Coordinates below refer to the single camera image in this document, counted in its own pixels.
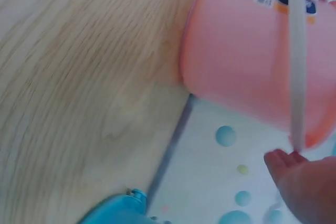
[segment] white mat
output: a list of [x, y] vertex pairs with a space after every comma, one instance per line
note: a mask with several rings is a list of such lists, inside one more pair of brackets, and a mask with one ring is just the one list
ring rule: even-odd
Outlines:
[[[330, 139], [304, 155], [329, 156], [334, 144]], [[148, 215], [163, 224], [298, 223], [263, 161], [274, 148], [291, 151], [288, 135], [196, 100]]]

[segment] white handle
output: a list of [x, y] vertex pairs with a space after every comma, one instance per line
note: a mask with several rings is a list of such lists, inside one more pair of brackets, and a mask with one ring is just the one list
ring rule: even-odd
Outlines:
[[306, 0], [289, 0], [290, 111], [294, 150], [305, 146], [307, 28]]

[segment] pink bucket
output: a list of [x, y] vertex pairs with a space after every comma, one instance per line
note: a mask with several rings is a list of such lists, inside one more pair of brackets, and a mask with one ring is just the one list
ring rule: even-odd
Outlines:
[[[196, 0], [181, 51], [191, 93], [289, 132], [288, 0]], [[336, 8], [307, 7], [305, 146], [336, 123]]]

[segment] yellow dot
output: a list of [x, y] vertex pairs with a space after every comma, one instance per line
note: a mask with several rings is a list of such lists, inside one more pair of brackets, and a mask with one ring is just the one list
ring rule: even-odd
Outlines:
[[248, 168], [247, 168], [246, 165], [238, 165], [237, 171], [242, 175], [247, 175], [248, 174]]

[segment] wooden table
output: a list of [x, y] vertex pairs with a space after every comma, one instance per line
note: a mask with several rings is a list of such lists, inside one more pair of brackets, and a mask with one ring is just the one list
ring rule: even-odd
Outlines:
[[147, 190], [188, 96], [192, 1], [0, 0], [0, 223]]

